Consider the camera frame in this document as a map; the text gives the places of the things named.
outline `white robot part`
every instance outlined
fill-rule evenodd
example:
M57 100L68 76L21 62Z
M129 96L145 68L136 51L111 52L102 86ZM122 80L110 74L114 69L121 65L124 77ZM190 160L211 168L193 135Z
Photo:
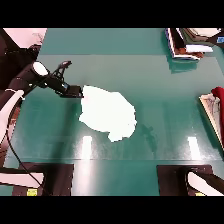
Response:
M0 111L0 143L5 137L10 113L19 98L22 98L23 94L23 90L16 91Z

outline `teal tabletop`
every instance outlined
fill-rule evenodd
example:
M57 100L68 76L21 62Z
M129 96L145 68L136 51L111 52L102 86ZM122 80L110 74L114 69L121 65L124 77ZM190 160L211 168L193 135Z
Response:
M71 60L66 82L120 92L136 110L133 135L110 142L79 121L80 100L40 88L26 97L12 144L24 162L74 164L72 195L159 195L158 164L211 164L224 178L223 151L198 100L224 82L220 48L177 62L162 28L48 29L38 60L51 71ZM11 151L4 166L18 167Z

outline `blue label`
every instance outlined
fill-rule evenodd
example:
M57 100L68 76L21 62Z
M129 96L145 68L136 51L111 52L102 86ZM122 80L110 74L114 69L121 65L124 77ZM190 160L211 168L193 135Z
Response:
M218 44L224 43L224 37L218 37L217 43Z

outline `robotic arm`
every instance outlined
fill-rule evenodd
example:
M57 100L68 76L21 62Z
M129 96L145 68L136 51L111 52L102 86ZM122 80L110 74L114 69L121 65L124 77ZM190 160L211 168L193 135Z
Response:
M53 73L50 73L42 63L36 61L27 65L11 81L8 89L0 97L0 143L5 136L14 107L37 86L49 87L60 97L83 98L80 86L72 86L64 81L65 69L71 64L71 61L64 61Z

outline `black cable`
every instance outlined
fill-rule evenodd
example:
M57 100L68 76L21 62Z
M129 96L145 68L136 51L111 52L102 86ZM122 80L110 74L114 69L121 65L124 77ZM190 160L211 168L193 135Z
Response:
M15 152L15 150L13 149L12 147L12 144L10 142L10 139L9 139L9 124L10 124L10 121L11 121L11 118L12 118L12 115L14 114L14 111L17 107L17 105L20 103L20 100L17 101L17 103L15 104L14 108L12 109L11 113L10 113L10 116L9 116L9 119L8 119L8 124L7 124L7 130L6 130L6 138L7 138L7 141L8 141L8 144L9 144L9 147L10 149L12 150L14 156L16 157L16 159L18 160L19 164L22 166L22 168L27 172L27 174L29 174L38 184L39 186L43 189L43 191L48 195L48 196L52 196L51 194L49 194L43 187L43 185L29 172L29 170L27 170L27 168L23 165L23 162L20 160L19 156L17 155L17 153Z

